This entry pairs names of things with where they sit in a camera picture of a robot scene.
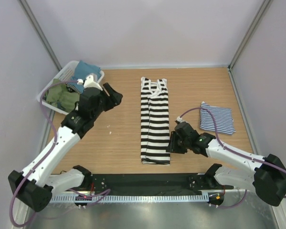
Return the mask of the blue white striped tank top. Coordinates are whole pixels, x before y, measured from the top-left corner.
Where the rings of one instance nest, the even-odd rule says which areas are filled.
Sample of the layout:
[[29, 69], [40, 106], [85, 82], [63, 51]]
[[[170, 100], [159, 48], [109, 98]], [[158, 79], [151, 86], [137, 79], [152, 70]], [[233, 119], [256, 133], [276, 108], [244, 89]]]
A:
[[225, 135], [233, 135], [236, 130], [232, 117], [232, 109], [225, 107], [212, 106], [204, 101], [200, 105], [200, 128], [205, 131], [215, 131], [215, 125], [211, 115], [205, 110], [210, 111], [215, 119], [217, 131]]

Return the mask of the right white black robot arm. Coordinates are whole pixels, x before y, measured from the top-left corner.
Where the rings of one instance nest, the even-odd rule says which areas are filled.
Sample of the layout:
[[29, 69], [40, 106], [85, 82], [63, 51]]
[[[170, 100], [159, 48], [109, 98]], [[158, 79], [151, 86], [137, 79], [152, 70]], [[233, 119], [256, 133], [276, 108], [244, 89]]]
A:
[[167, 150], [185, 154], [192, 151], [207, 158], [233, 166], [213, 164], [205, 173], [205, 183], [211, 189], [220, 185], [254, 192], [265, 203], [278, 207], [286, 197], [286, 168], [275, 155], [260, 156], [221, 142], [209, 133], [199, 134], [188, 122], [180, 122], [171, 132]]

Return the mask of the black white striped garment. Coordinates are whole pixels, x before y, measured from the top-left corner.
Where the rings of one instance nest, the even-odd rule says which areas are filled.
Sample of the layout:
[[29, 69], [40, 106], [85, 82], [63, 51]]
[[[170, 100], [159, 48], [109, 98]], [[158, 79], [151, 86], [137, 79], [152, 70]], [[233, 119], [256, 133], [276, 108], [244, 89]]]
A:
[[170, 165], [169, 96], [166, 79], [141, 78], [141, 162]]

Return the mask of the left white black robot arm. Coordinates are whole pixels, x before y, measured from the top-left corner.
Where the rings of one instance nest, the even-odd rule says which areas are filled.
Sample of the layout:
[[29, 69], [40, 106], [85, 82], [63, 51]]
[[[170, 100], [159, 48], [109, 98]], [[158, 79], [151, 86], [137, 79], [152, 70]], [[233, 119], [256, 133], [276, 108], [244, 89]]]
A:
[[50, 177], [66, 153], [93, 128], [102, 112], [109, 111], [122, 102], [123, 95], [108, 83], [85, 86], [74, 109], [65, 116], [54, 138], [43, 151], [21, 172], [13, 170], [8, 181], [15, 198], [35, 212], [42, 211], [54, 195], [78, 187], [86, 191], [91, 187], [91, 174], [76, 166], [56, 178]]

